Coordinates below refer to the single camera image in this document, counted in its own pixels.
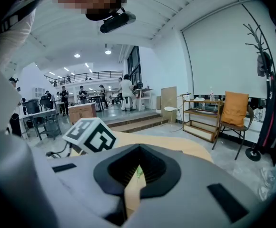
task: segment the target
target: white sleeve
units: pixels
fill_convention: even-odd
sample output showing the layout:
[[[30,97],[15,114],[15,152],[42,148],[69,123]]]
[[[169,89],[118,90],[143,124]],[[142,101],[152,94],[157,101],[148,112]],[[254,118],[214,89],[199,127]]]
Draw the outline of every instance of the white sleeve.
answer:
[[[0,71],[4,74],[5,67],[10,62],[13,54],[24,44],[29,36],[35,17],[35,10],[13,25],[8,31],[0,33]]]

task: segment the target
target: window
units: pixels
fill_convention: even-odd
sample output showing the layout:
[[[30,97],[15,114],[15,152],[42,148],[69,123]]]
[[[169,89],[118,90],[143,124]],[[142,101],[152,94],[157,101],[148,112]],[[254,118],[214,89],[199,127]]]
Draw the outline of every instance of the window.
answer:
[[[142,82],[139,47],[134,47],[128,58],[128,75],[132,84]]]

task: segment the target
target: bottle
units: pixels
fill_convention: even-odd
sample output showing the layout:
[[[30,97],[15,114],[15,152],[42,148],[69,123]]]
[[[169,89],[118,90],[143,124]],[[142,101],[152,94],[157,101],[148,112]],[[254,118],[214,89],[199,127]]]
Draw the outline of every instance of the bottle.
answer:
[[[211,89],[211,92],[210,92],[210,101],[215,101],[215,96],[214,96],[214,93],[213,93],[213,90],[212,90],[212,86],[210,87]]]

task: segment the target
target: black stand base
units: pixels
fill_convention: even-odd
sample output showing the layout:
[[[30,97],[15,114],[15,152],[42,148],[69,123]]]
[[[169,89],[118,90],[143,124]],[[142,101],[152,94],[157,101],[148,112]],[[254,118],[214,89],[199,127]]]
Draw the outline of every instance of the black stand base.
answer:
[[[259,153],[259,151],[255,149],[252,149],[252,148],[246,149],[245,153],[246,153],[246,156],[253,162],[257,162],[261,159],[261,154]]]

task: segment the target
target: white projection screen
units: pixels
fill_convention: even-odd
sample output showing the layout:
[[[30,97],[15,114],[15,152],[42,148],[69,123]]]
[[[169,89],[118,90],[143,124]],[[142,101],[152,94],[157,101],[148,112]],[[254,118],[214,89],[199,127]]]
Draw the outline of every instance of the white projection screen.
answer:
[[[261,1],[244,4],[261,25],[276,66],[275,25]],[[193,71],[194,94],[208,95],[210,87],[216,95],[225,91],[266,98],[266,77],[257,75],[256,44],[243,24],[256,24],[242,7],[235,5],[196,23],[183,31]]]

